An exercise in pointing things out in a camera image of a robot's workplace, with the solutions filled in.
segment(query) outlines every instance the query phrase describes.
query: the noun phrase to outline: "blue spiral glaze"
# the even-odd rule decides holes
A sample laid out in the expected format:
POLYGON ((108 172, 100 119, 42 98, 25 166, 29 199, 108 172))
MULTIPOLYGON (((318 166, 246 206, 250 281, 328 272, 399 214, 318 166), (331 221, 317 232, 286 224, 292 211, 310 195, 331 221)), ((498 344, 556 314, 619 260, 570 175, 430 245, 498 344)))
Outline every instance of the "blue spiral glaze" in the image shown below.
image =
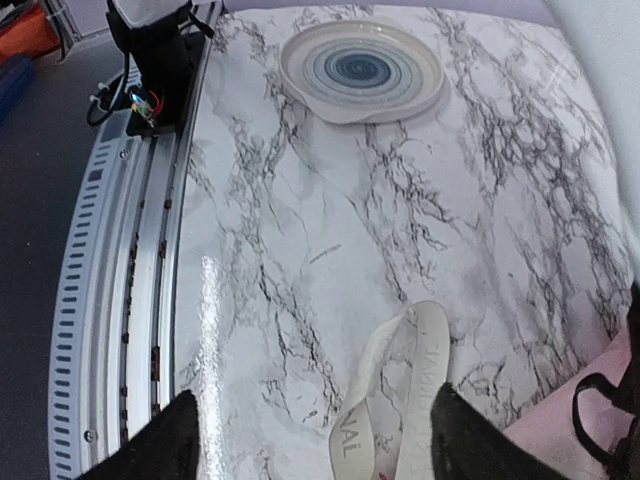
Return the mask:
POLYGON ((309 52, 302 65, 306 90, 342 107, 392 108, 422 88, 416 62, 393 45, 372 39, 333 40, 309 52))
POLYGON ((327 57, 324 70, 334 82, 352 88, 374 88, 391 78, 386 59, 374 53, 337 51, 327 57))

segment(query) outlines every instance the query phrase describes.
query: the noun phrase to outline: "marble surface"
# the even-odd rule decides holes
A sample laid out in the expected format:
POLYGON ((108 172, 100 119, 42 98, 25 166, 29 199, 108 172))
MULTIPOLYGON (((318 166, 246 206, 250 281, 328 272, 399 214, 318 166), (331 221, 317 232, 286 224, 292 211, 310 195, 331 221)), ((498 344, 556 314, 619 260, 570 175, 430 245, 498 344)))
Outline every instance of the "marble surface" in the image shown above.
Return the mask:
MULTIPOLYGON (((519 418, 602 352, 626 311, 614 163, 552 28, 408 7, 225 18, 197 113, 176 308, 203 478, 330 478, 350 371, 406 302, 444 306, 463 396, 500 427, 519 418), (369 15, 439 55, 449 89, 436 113, 336 127, 284 95, 284 41, 369 15)), ((405 325, 370 401, 386 474, 413 338, 405 325)))

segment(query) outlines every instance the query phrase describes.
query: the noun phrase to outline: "gray floor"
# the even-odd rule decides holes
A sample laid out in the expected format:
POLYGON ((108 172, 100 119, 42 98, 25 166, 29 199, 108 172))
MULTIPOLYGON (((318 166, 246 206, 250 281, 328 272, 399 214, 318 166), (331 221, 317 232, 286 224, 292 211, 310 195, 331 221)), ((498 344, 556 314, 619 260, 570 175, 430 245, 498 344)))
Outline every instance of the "gray floor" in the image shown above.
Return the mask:
POLYGON ((0 477, 48 478, 47 377, 67 230, 94 132, 88 97, 121 68, 105 41, 37 79, 0 124, 0 477))

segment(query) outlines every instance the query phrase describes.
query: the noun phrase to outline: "metal rail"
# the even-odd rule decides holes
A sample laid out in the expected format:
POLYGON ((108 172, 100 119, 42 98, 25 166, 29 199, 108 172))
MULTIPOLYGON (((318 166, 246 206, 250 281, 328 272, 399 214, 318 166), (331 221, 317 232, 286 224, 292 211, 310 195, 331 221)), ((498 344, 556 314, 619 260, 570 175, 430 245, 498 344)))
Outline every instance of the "metal rail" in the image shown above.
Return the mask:
MULTIPOLYGON (((213 24, 221 7, 201 16, 213 24)), ((114 114, 98 132, 54 318, 48 433, 55 480, 74 479, 115 453, 173 398, 180 218, 209 49, 182 132, 129 138, 128 112, 114 114)))

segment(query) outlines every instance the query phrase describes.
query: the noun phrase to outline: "metal bolt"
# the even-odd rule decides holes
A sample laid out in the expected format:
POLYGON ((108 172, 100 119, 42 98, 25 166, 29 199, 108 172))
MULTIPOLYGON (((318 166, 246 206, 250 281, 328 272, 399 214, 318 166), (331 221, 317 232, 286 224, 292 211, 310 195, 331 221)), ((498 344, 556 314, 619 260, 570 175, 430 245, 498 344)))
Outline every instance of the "metal bolt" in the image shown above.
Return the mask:
POLYGON ((84 439, 87 441, 87 443, 93 443, 96 441, 96 433, 92 432, 91 430, 87 430, 86 432, 84 432, 84 439))

